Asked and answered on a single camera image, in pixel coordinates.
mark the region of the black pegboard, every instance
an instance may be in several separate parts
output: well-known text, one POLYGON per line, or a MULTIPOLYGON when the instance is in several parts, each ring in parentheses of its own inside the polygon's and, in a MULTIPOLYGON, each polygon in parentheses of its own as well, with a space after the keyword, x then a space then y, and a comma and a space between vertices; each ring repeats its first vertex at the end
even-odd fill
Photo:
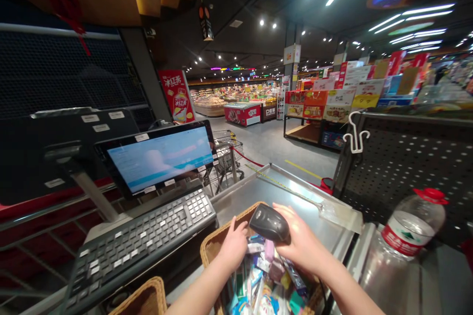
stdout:
POLYGON ((357 130, 368 130, 360 154, 344 150, 335 197, 363 213, 365 222, 385 224, 413 188, 437 188, 446 194, 446 221, 437 237, 459 249, 471 238, 473 221, 473 125, 364 113, 357 130))

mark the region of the supermarket aisle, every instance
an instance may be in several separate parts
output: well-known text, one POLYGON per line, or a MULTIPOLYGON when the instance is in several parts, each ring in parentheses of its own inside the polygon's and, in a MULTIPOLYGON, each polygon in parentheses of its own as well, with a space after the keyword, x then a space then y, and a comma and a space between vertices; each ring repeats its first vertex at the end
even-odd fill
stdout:
MULTIPOLYGON (((293 164, 303 167, 320 177, 334 176, 338 154, 294 140, 284 139, 282 136, 283 121, 273 120, 244 128, 228 123, 225 117, 207 118, 197 114, 197 119, 209 119, 213 131, 231 130, 236 134, 236 139, 243 143, 245 156, 255 162, 260 164, 272 162, 316 185, 320 184, 320 179, 298 169, 293 164)), ((287 130, 297 127, 300 123, 300 120, 289 119, 287 121, 287 130)))

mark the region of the yellow floor line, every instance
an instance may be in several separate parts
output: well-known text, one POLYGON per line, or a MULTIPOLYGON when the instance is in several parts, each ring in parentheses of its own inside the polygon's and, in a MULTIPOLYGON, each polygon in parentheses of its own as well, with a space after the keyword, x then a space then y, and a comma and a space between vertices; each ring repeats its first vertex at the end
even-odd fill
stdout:
POLYGON ((309 175, 318 178, 319 180, 322 179, 322 177, 320 177, 319 175, 316 175, 316 174, 314 174, 313 172, 310 172, 309 170, 306 170, 306 169, 304 169, 303 167, 301 167, 301 166, 299 166, 299 165, 296 165, 296 164, 294 164, 293 162, 291 162, 291 161, 289 161, 289 160, 285 160, 285 161, 286 161, 288 164, 291 164, 291 165, 293 165, 294 167, 297 167, 299 170, 302 170, 303 172, 308 173, 309 175))

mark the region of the shopping cart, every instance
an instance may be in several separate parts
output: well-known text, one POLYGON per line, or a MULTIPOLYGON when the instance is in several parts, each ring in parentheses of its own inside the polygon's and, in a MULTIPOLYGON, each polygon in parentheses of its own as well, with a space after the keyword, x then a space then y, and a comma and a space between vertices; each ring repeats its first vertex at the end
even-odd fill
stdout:
POLYGON ((236 182, 237 174, 239 179, 242 180, 245 177, 245 173, 238 170, 240 163, 238 160, 243 155, 243 143, 236 139, 235 134, 231 130, 218 130, 213 132, 213 138, 215 143, 215 150, 217 151, 218 164, 205 172, 203 177, 204 185, 212 185, 217 183, 215 194, 223 189, 223 182, 225 180, 225 186, 228 186, 228 174, 233 174, 234 181, 236 182))

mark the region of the monitor screen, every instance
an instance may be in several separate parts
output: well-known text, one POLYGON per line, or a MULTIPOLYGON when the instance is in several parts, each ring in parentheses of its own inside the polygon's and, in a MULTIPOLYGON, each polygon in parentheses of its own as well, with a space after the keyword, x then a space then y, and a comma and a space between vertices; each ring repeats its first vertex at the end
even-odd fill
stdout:
POLYGON ((204 126, 108 149, 107 152, 133 194, 214 160, 204 126))

